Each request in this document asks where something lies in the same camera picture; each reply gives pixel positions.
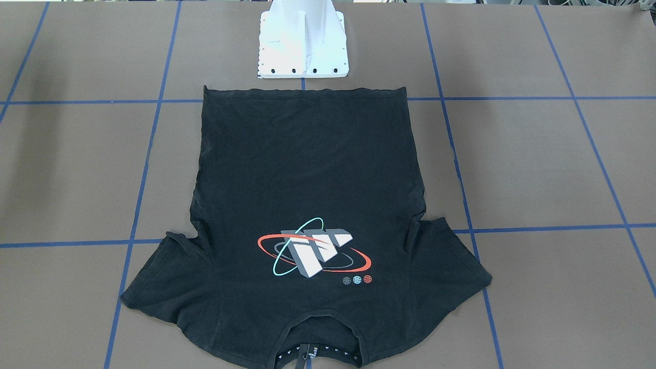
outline black object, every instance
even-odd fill
[[[248,368],[362,366],[489,285],[444,218],[420,220],[405,89],[205,88],[202,119],[198,237],[167,233],[121,296],[131,309]]]

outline table surface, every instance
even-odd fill
[[[0,4],[0,367],[235,368],[117,305],[195,235],[203,85],[407,87],[426,218],[494,280],[371,368],[656,366],[648,12],[338,4],[350,75],[262,80],[268,6]]]

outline gray surface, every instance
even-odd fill
[[[164,98],[199,99],[203,84],[299,89],[299,80],[255,77],[267,6],[183,3]],[[619,95],[579,100],[593,146],[533,7],[426,6],[447,121],[421,8],[338,8],[351,74],[307,88],[408,86],[429,98],[408,104],[426,217],[446,216],[474,250],[469,218],[494,276],[487,301],[479,293],[424,342],[371,367],[656,367],[656,299],[642,267],[656,271],[656,74],[639,69],[656,60],[648,13],[539,8],[575,94]],[[10,96],[42,9],[0,3],[0,99],[158,98],[174,3],[49,5]],[[625,37],[600,37],[617,30]],[[624,98],[636,95],[652,98]],[[525,99],[535,96],[565,99]],[[201,105],[157,107],[10,104],[0,115],[0,368],[236,368],[171,324],[114,315],[121,278],[134,278],[166,230],[195,235]]]

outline white metal bracket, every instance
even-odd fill
[[[344,30],[331,0],[275,0],[260,17],[258,77],[346,77]]]

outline graphic print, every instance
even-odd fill
[[[314,221],[321,222],[321,228],[305,229]],[[284,241],[278,242],[273,246],[273,251],[269,252],[262,244],[262,241],[271,238],[282,238]],[[318,272],[362,272],[371,267],[371,259],[361,251],[354,248],[343,248],[348,242],[353,240],[353,236],[341,228],[324,229],[322,218],[313,218],[305,222],[296,230],[282,230],[279,234],[267,234],[257,240],[257,244],[262,251],[270,257],[275,258],[273,272],[276,276],[283,276],[298,269],[299,273],[306,278],[311,278]],[[286,255],[285,250],[289,249],[290,255]],[[352,250],[357,254],[356,258],[363,260],[363,265],[358,268],[352,268],[356,263],[350,254]],[[284,261],[294,265],[293,268],[285,272],[278,272],[278,261]]]

